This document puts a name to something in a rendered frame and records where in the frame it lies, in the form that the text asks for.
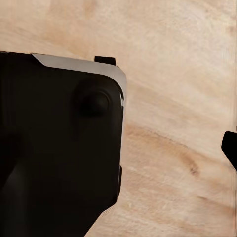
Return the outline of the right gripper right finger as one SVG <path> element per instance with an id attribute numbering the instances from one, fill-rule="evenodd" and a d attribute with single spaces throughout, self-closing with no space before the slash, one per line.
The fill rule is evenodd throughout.
<path id="1" fill-rule="evenodd" d="M 226 131 L 221 149 L 237 171 L 237 133 Z"/>

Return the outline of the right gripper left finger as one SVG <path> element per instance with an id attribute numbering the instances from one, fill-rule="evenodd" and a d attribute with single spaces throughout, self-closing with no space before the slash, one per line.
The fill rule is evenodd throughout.
<path id="1" fill-rule="evenodd" d="M 0 136 L 0 190 L 25 150 L 25 139 L 20 131 Z"/>

